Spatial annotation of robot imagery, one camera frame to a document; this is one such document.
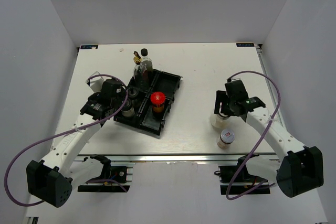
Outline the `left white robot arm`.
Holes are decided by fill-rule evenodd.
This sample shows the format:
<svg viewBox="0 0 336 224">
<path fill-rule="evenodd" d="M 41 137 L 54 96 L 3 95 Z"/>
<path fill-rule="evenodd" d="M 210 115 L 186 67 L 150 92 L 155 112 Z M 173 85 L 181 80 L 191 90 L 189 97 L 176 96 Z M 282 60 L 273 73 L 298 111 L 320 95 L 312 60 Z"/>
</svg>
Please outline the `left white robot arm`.
<svg viewBox="0 0 336 224">
<path fill-rule="evenodd" d="M 71 192 L 84 183 L 109 182 L 113 176 L 111 161 L 93 154 L 74 165 L 73 162 L 103 127 L 105 122 L 126 105 L 128 92 L 125 84 L 112 76 L 103 80 L 100 74 L 87 80 L 93 94 L 60 142 L 40 161 L 31 161 L 26 168 L 28 191 L 42 201 L 61 207 Z"/>
</svg>

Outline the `red lid sauce jar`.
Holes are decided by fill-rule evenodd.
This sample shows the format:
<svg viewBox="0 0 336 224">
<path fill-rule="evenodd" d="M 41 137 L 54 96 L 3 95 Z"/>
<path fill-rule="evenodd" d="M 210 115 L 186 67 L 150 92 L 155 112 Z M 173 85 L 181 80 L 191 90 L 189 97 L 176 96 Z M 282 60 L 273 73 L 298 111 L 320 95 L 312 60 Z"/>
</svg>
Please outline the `red lid sauce jar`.
<svg viewBox="0 0 336 224">
<path fill-rule="evenodd" d="M 165 106 L 165 94 L 161 91 L 156 91 L 151 94 L 150 97 L 152 103 L 152 111 L 155 116 L 159 116 L 164 111 Z"/>
</svg>

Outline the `black lid pepper shaker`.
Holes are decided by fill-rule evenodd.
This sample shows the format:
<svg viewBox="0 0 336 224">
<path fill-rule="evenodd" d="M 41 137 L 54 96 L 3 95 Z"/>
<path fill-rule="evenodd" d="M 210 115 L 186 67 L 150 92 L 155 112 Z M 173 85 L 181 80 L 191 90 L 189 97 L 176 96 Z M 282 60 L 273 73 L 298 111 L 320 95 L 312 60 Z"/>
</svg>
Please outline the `black lid pepper shaker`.
<svg viewBox="0 0 336 224">
<path fill-rule="evenodd" d="M 121 113 L 125 118 L 132 118 L 135 115 L 133 103 L 130 99 L 127 99 L 124 106 L 121 109 Z"/>
</svg>

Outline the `black lid spice shaker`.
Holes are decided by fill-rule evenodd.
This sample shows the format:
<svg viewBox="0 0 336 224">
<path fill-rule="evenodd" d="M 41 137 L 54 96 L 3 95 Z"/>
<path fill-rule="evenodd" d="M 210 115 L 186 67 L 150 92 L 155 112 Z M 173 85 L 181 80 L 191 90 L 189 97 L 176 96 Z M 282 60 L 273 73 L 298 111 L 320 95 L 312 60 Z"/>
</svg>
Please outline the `black lid spice shaker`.
<svg viewBox="0 0 336 224">
<path fill-rule="evenodd" d="M 132 102 L 132 105 L 135 108 L 138 108 L 140 106 L 140 101 L 139 101 L 139 90 L 135 87 L 129 87 L 128 88 L 128 97 L 130 101 Z"/>
</svg>

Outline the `clear glass jar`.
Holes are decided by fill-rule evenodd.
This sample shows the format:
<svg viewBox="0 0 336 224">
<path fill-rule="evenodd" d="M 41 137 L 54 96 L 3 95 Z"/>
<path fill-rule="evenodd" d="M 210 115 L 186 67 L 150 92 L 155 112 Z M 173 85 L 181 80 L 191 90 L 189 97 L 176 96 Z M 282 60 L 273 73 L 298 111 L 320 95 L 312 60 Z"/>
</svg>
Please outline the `clear glass jar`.
<svg viewBox="0 0 336 224">
<path fill-rule="evenodd" d="M 209 120 L 211 125 L 217 129 L 224 129 L 229 125 L 229 117 L 223 117 L 219 114 L 212 114 Z"/>
</svg>

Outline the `dark soy sauce bottle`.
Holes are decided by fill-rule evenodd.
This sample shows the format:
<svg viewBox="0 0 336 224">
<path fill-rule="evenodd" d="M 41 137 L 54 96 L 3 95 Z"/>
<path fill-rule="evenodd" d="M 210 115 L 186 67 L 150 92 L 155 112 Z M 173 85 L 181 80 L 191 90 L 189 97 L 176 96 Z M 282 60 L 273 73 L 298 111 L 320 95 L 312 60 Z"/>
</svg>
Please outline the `dark soy sauce bottle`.
<svg viewBox="0 0 336 224">
<path fill-rule="evenodd" d="M 146 48 L 141 49 L 141 56 L 142 77 L 148 84 L 151 84 L 153 79 L 153 64 L 152 60 L 148 57 L 148 50 Z"/>
</svg>

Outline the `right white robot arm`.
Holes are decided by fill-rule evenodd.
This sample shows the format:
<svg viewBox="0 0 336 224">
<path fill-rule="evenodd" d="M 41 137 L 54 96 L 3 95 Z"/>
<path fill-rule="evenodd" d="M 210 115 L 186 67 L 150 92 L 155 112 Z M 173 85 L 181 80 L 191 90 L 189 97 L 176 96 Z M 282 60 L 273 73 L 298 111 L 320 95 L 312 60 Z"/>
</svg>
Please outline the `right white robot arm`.
<svg viewBox="0 0 336 224">
<path fill-rule="evenodd" d="M 324 184 L 322 152 L 308 147 L 274 120 L 258 97 L 249 97 L 241 80 L 229 80 L 225 90 L 216 92 L 214 114 L 222 118 L 236 116 L 254 128 L 278 157 L 278 161 L 256 155 L 253 151 L 241 157 L 230 180 L 247 182 L 253 177 L 276 184 L 289 198 Z"/>
</svg>

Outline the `clear glass oil bottle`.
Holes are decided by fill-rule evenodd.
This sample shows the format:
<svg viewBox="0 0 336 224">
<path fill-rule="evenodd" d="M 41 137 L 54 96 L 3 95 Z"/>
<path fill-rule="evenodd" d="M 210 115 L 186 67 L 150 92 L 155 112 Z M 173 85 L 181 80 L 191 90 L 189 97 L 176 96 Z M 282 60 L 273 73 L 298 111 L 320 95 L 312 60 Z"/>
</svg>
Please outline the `clear glass oil bottle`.
<svg viewBox="0 0 336 224">
<path fill-rule="evenodd" d="M 140 57 L 137 51 L 134 51 L 133 54 L 134 54 L 133 61 L 135 63 L 135 66 L 133 69 L 133 78 L 134 78 L 136 86 L 140 87 L 143 83 L 143 78 L 142 78 L 142 73 L 141 73 L 142 72 L 141 70 L 142 58 Z"/>
</svg>

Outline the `silver lid spice jar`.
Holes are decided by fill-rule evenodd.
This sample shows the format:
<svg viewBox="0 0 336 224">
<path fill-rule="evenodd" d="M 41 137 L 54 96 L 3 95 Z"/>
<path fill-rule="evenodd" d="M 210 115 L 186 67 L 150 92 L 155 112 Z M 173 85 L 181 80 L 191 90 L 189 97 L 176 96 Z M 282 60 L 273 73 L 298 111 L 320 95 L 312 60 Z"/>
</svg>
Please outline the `silver lid spice jar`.
<svg viewBox="0 0 336 224">
<path fill-rule="evenodd" d="M 235 140 L 235 134 L 232 130 L 223 129 L 217 139 L 217 146 L 222 149 L 229 148 Z"/>
</svg>

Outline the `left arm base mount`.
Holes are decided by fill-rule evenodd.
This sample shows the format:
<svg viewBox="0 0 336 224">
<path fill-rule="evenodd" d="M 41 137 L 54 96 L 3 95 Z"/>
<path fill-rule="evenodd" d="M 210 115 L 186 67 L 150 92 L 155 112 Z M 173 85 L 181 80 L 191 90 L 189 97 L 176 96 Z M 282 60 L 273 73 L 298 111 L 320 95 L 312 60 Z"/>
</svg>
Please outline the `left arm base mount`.
<svg viewBox="0 0 336 224">
<path fill-rule="evenodd" d="M 116 164 L 105 156 L 92 155 L 85 157 L 86 161 L 98 161 L 102 165 L 98 176 L 91 178 L 77 188 L 79 193 L 127 193 L 133 176 L 133 167 L 126 164 Z"/>
</svg>

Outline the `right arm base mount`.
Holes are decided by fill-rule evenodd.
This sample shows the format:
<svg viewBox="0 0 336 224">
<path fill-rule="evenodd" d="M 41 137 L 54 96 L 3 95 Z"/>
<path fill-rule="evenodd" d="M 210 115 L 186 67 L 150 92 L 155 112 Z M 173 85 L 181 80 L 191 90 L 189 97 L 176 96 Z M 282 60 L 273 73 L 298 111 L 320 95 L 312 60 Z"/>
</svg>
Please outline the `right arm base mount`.
<svg viewBox="0 0 336 224">
<path fill-rule="evenodd" d="M 214 175 L 219 177 L 220 181 L 220 194 L 226 195 L 226 190 L 228 188 L 229 182 L 236 172 L 238 166 L 226 165 L 220 166 L 216 171 L 214 171 Z M 229 195 L 236 196 L 239 195 L 250 188 L 258 185 L 264 179 L 258 176 L 249 175 L 244 169 L 239 173 L 237 178 L 234 180 L 234 183 L 230 189 Z M 270 188 L 268 181 L 263 183 L 258 189 L 249 192 L 249 195 L 268 195 L 270 194 Z"/>
</svg>

